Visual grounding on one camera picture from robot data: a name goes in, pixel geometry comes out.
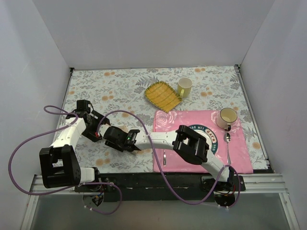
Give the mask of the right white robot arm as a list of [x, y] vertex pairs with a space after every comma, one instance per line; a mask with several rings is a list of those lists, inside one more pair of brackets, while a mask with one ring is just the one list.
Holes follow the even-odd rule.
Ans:
[[224, 168], [224, 163], [210, 150], [205, 136], [188, 126], [180, 125], [174, 131], [148, 134], [138, 129], [125, 132], [115, 126], [102, 125], [99, 134], [105, 145], [121, 152], [173, 150], [185, 162], [202, 166], [217, 181], [219, 189], [226, 191], [235, 184], [234, 170]]

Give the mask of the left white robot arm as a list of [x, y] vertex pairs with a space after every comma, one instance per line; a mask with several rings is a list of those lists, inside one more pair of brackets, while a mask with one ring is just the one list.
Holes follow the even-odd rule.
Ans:
[[39, 153], [43, 184], [46, 188], [77, 186], [85, 183], [90, 191], [96, 192], [102, 186], [96, 167], [79, 166], [75, 148], [81, 136], [97, 142], [97, 133], [103, 115], [96, 111], [77, 112], [78, 118], [68, 115], [56, 140]]

